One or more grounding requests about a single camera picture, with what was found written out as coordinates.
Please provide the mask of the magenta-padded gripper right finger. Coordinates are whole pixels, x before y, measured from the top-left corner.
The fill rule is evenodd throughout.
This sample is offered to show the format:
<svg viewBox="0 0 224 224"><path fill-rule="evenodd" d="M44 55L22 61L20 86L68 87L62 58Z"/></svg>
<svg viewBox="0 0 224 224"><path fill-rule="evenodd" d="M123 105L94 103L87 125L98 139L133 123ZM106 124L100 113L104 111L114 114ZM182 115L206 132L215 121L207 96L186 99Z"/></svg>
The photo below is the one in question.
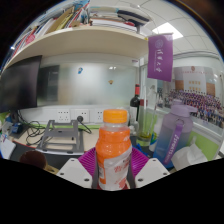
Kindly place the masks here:
<svg viewBox="0 0 224 224"><path fill-rule="evenodd" d="M132 149L128 171L128 183L131 189L146 186L169 175L169 171L156 158L148 158L138 149Z"/></svg>

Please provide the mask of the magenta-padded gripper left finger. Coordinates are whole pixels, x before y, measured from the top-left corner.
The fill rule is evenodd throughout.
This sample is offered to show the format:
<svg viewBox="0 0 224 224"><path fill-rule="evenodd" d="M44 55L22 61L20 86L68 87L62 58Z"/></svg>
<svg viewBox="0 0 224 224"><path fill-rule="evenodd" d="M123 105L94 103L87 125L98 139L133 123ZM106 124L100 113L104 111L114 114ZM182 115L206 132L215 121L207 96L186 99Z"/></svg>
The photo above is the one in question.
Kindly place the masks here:
<svg viewBox="0 0 224 224"><path fill-rule="evenodd" d="M95 149L90 149L78 159L70 158L57 175L80 187L96 188L98 174Z"/></svg>

